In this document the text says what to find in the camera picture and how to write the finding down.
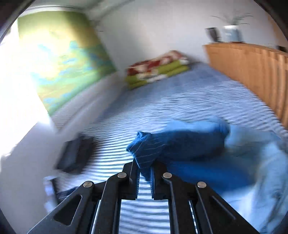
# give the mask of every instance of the mattress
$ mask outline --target mattress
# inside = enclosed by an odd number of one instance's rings
[[[80,175],[61,173],[59,191],[87,180],[99,183],[132,161],[126,146],[137,131],[157,132],[171,119],[193,122],[219,116],[231,124],[273,131],[288,138],[273,111],[242,84],[206,64],[138,89],[125,92],[83,133],[94,137],[96,148]],[[168,203],[151,199],[150,185],[140,177],[136,201],[122,201],[119,233],[170,233]]]

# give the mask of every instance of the metal screw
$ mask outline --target metal screw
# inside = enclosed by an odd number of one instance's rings
[[[165,172],[165,173],[163,174],[163,177],[166,178],[166,179],[170,179],[170,178],[172,177],[172,174],[169,173],[169,172]]]
[[[118,173],[118,178],[125,178],[127,174],[125,172]]]
[[[197,183],[197,186],[198,186],[199,188],[206,188],[207,184],[206,184],[205,182],[203,182],[203,181],[199,181],[199,182]]]
[[[86,181],[86,182],[84,182],[84,184],[83,184],[83,186],[84,186],[85,188],[90,188],[92,185],[93,185],[93,183],[92,183],[91,181]]]

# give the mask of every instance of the stack of folded blankets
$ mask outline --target stack of folded blankets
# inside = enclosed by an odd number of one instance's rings
[[[189,70],[187,57],[176,50],[151,60],[135,63],[128,67],[125,78],[130,89],[177,75]]]

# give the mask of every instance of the painting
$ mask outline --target painting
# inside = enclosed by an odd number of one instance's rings
[[[23,62],[49,115],[114,73],[101,41],[79,12],[43,11],[18,18]]]

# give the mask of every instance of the wooden furniture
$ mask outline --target wooden furniture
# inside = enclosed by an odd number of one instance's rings
[[[204,47],[210,66],[249,88],[288,128],[288,53],[245,43]]]

